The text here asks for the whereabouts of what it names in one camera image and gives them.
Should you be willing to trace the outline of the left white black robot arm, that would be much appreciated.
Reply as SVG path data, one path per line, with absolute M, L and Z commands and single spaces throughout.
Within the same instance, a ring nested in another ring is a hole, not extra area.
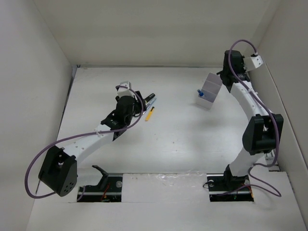
M 45 158 L 38 179 L 60 197 L 68 195 L 75 187 L 83 186 L 78 166 L 102 146 L 119 138 L 135 125 L 134 117 L 141 117 L 146 101 L 139 91 L 117 86 L 116 108 L 93 132 L 65 138 L 60 142 L 74 140 L 72 144 L 58 147 L 51 144 L 44 150 Z

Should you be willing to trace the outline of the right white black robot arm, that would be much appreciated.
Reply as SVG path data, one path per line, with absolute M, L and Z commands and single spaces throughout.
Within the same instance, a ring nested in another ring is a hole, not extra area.
M 279 149 L 284 118 L 268 109 L 254 91 L 248 71 L 263 64 L 257 54 L 245 58 L 239 51 L 224 53 L 223 69 L 218 73 L 228 92 L 243 109 L 248 125 L 242 136 L 243 148 L 233 162 L 227 165 L 222 185 L 226 191 L 244 187 L 252 168 L 264 155 Z

